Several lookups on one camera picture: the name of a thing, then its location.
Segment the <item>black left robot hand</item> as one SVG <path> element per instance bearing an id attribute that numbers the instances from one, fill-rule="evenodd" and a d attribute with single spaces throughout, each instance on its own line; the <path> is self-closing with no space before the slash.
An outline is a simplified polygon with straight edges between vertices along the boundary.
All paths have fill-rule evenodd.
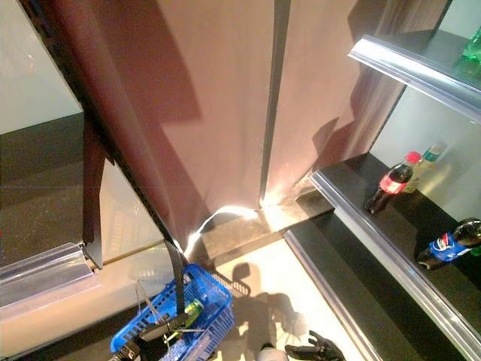
<path id="1" fill-rule="evenodd" d="M 159 360 L 167 352 L 166 339 L 180 331 L 188 318 L 189 314 L 183 312 L 170 320 L 149 324 L 112 352 L 110 360 Z"/>

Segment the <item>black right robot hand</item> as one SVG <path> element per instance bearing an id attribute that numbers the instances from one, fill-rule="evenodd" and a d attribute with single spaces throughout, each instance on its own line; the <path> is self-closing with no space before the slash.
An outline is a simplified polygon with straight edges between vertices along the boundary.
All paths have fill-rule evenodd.
<path id="1" fill-rule="evenodd" d="M 297 360 L 343 361 L 346 359 L 333 341 L 322 337 L 313 330 L 309 331 L 309 336 L 310 345 L 294 346 L 288 344 L 285 346 L 286 354 Z"/>

